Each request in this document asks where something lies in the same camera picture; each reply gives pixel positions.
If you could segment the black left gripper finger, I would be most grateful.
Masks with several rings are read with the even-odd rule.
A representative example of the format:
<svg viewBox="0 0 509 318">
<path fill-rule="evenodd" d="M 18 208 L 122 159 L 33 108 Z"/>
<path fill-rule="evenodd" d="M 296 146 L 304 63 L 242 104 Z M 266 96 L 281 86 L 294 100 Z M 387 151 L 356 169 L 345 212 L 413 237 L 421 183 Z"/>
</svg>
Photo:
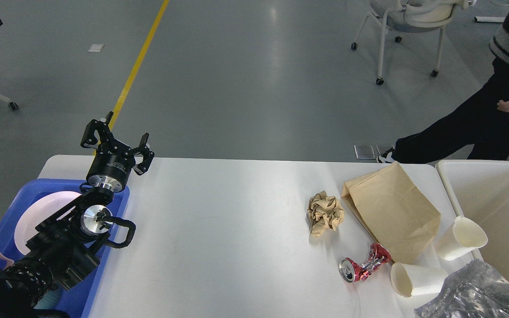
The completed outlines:
<svg viewBox="0 0 509 318">
<path fill-rule="evenodd" d="M 105 119 L 90 120 L 82 135 L 81 147 L 94 149 L 97 153 L 124 153 L 123 143 L 115 139 L 109 128 L 113 115 L 113 111 L 109 111 Z"/>
<path fill-rule="evenodd" d="M 143 157 L 143 161 L 133 167 L 133 170 L 139 176 L 145 174 L 149 170 L 150 165 L 154 159 L 154 152 L 150 150 L 148 139 L 149 133 L 144 133 L 139 145 L 132 149 L 132 156 L 142 155 Z"/>
</svg>

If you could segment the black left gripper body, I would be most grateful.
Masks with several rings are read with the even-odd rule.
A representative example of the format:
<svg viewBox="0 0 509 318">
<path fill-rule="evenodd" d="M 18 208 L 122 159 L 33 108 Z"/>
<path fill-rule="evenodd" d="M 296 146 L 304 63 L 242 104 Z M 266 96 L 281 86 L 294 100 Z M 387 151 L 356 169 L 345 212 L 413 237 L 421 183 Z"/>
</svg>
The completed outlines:
<svg viewBox="0 0 509 318">
<path fill-rule="evenodd" d="M 135 157 L 127 157 L 123 151 L 117 154 L 97 150 L 87 173 L 87 183 L 119 193 L 125 190 L 135 164 Z"/>
</svg>

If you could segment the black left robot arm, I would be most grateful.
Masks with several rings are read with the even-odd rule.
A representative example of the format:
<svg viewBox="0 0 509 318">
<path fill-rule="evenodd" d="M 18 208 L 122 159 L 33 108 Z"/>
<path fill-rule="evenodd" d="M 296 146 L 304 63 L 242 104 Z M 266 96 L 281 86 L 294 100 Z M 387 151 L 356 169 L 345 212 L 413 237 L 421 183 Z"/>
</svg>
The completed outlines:
<svg viewBox="0 0 509 318">
<path fill-rule="evenodd" d="M 37 303 L 60 284 L 69 290 L 82 282 L 100 264 L 103 247 L 127 247 L 136 231 L 133 221 L 107 210 L 115 193 L 126 188 L 131 171 L 146 173 L 154 159 L 144 133 L 137 147 L 115 139 L 109 128 L 114 113 L 104 120 L 91 120 L 81 147 L 95 150 L 95 158 L 80 185 L 81 194 L 36 227 L 26 242 L 26 256 L 0 269 L 0 318 L 66 318 L 55 309 L 36 309 Z"/>
</svg>

